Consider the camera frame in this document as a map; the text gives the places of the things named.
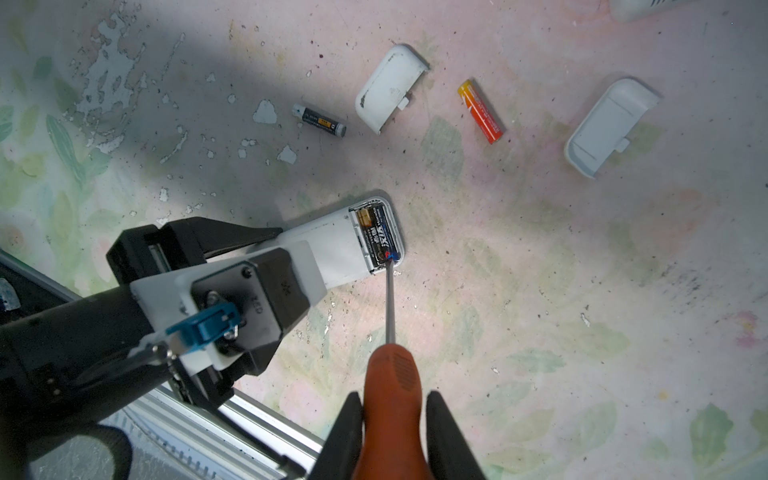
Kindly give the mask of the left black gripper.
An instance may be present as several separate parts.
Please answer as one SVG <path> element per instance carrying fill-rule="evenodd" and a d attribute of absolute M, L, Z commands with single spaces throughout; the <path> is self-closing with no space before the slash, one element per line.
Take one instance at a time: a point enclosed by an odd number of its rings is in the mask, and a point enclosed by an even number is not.
<path fill-rule="evenodd" d="M 279 227 L 249 227 L 204 217 L 175 220 L 159 228 L 141 226 L 123 231 L 106 254 L 120 285 L 169 271 L 205 264 L 208 259 L 237 249 L 260 245 L 276 238 Z M 280 343 L 248 350 L 222 371 L 213 367 L 193 375 L 189 381 L 175 380 L 178 399 L 199 403 L 182 388 L 195 385 L 200 394 L 218 408 L 234 395 L 234 384 L 245 375 L 258 376 L 268 367 Z"/>

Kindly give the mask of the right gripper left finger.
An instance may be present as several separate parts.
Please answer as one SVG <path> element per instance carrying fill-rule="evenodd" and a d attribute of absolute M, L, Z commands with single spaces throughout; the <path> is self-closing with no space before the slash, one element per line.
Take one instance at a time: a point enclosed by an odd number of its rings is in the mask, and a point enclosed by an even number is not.
<path fill-rule="evenodd" d="M 309 480 L 350 480 L 363 443 L 363 405 L 358 392 L 351 392 L 307 476 Z"/>

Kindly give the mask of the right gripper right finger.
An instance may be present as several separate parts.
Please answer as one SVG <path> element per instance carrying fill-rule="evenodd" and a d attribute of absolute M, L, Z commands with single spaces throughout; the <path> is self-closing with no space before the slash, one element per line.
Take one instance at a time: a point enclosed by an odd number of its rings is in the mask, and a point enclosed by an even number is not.
<path fill-rule="evenodd" d="M 485 479 L 448 405 L 436 390 L 427 395 L 426 439 L 428 465 L 435 479 Z"/>

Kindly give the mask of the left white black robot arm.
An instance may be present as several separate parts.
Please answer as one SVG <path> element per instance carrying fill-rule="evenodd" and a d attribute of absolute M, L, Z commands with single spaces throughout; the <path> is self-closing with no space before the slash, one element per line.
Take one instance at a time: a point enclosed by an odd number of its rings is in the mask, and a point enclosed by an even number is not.
<path fill-rule="evenodd" d="M 1 475 L 25 478 L 30 464 L 78 435 L 108 441 L 114 475 L 127 477 L 132 446 L 103 420 L 169 383 L 177 398 L 205 410 L 223 405 L 234 384 L 263 372 L 273 347 L 239 358 L 223 371 L 191 375 L 179 363 L 150 358 L 126 362 L 150 333 L 130 294 L 131 281 L 204 264 L 242 247 L 272 240 L 275 227 L 247 227 L 191 217 L 162 227 L 123 231 L 106 258 L 117 279 L 113 289 L 74 295 L 10 254 L 1 257 Z"/>

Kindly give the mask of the black blue Handa battery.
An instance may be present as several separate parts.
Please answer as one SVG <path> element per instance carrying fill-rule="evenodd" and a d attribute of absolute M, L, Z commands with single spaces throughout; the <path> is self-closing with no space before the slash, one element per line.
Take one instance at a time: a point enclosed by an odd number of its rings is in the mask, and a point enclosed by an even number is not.
<path fill-rule="evenodd" d="M 398 262 L 401 259 L 400 250 L 397 248 L 394 235 L 389 228 L 385 210 L 377 205 L 372 208 L 374 230 L 378 242 L 376 259 L 380 265 L 387 261 Z"/>

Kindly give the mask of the small orange battery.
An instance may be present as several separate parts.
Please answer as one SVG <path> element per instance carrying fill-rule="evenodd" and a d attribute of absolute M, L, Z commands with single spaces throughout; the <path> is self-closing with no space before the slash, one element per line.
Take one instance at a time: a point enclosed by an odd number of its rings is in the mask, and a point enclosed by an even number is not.
<path fill-rule="evenodd" d="M 471 79 L 458 87 L 458 95 L 483 133 L 489 144 L 494 144 L 503 136 L 501 124 L 496 120 L 491 109 L 485 103 L 479 89 Z"/>

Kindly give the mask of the small dark battery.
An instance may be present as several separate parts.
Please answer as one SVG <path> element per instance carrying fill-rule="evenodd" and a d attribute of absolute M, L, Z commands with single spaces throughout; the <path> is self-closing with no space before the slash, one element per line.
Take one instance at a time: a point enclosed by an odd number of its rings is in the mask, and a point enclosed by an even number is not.
<path fill-rule="evenodd" d="M 343 123 L 304 105 L 294 104 L 292 114 L 303 123 L 321 129 L 335 137 L 343 138 L 346 135 L 347 127 Z"/>

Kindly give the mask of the orange handled screwdriver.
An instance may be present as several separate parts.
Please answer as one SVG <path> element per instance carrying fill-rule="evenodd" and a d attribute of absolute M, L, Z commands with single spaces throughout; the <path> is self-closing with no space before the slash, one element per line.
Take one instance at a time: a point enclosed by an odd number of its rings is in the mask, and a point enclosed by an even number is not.
<path fill-rule="evenodd" d="M 363 442 L 355 479 L 431 479 L 420 437 L 422 386 L 412 354 L 396 342 L 394 259 L 386 270 L 385 343 L 370 356 Z"/>

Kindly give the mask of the white battery cover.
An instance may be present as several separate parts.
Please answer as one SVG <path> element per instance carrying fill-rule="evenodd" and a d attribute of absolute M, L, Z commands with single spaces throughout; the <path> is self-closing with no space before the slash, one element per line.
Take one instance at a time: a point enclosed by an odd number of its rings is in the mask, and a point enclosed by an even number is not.
<path fill-rule="evenodd" d="M 358 117 L 376 135 L 396 110 L 409 103 L 408 95 L 428 65 L 408 45 L 393 46 L 356 96 Z"/>
<path fill-rule="evenodd" d="M 626 150 L 630 144 L 627 135 L 661 99 L 657 91 L 635 78 L 616 80 L 567 140 L 566 161 L 583 176 L 594 179 L 614 152 Z"/>

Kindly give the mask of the white remote control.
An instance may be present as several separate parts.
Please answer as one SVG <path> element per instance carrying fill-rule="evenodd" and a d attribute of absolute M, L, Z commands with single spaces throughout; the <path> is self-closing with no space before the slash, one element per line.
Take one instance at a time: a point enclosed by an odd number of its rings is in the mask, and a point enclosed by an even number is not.
<path fill-rule="evenodd" d="M 611 17 L 629 23 L 689 3 L 690 0 L 610 0 Z"/>
<path fill-rule="evenodd" d="M 377 269 L 373 267 L 356 212 L 364 207 L 377 205 L 384 208 L 387 223 L 400 250 L 401 259 L 398 262 L 392 261 L 398 266 L 405 257 L 405 244 L 394 209 L 389 200 L 381 196 L 370 197 L 282 232 L 275 239 L 268 240 L 257 248 L 288 248 L 296 242 L 306 241 L 328 289 L 376 275 L 386 270 L 389 261 Z"/>

